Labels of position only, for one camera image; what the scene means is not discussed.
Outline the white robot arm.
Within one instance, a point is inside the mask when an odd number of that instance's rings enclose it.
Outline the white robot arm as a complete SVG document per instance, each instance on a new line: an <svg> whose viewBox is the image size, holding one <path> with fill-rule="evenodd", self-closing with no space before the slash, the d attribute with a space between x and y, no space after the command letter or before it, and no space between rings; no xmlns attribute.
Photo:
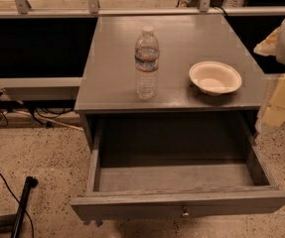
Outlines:
<svg viewBox="0 0 285 238"><path fill-rule="evenodd" d="M285 19L265 40L253 50L261 56L275 56L285 64ZM258 133L268 133L285 122L285 72L268 81L263 102L257 114L255 129Z"/></svg>

